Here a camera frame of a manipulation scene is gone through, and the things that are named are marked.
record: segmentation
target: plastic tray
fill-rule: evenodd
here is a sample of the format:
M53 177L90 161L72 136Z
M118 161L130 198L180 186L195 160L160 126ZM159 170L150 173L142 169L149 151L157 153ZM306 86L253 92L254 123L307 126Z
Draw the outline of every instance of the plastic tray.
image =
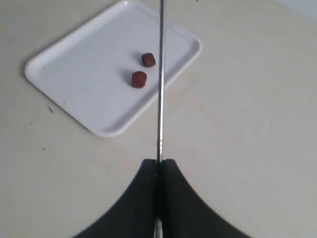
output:
M168 87L199 55L201 41L167 23L165 83ZM143 53L157 60L141 62ZM137 1L121 1L31 59L31 83L92 133L121 134L158 96L159 13ZM148 75L131 87L134 71Z

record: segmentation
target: white table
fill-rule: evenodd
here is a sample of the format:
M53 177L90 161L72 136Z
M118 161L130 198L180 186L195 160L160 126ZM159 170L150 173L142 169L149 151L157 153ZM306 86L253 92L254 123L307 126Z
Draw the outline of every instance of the white table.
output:
M0 3L2 238L75 235L155 158L156 104L121 136L99 138L21 74L34 53L110 4ZM170 0L167 12L204 49L167 91L165 157L247 234L316 237L317 23L265 0Z

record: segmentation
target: metal shaft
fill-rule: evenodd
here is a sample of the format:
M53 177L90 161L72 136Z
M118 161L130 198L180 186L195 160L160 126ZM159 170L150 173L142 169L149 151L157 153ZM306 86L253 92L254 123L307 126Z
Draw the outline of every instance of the metal shaft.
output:
M159 25L159 85L158 85L158 156L157 163L163 160L163 120L164 120L164 64L166 35L166 0L160 0Z

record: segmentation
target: white tray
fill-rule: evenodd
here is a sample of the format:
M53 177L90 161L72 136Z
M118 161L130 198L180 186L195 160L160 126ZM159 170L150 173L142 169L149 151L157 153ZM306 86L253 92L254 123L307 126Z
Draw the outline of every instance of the white tray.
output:
M201 41L166 26L165 80L168 87L199 55ZM141 54L157 65L145 68ZM25 68L31 83L92 133L121 134L158 96L159 14L137 1L121 1L49 47ZM134 71L148 75L131 87Z

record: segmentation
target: metal rod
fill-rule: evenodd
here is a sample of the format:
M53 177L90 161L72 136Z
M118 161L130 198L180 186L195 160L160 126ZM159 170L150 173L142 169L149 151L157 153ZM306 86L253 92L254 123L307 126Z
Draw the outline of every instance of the metal rod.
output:
M158 156L157 163L163 160L163 120L164 120L164 64L166 35L166 1L160 0L159 24L159 86L158 86Z

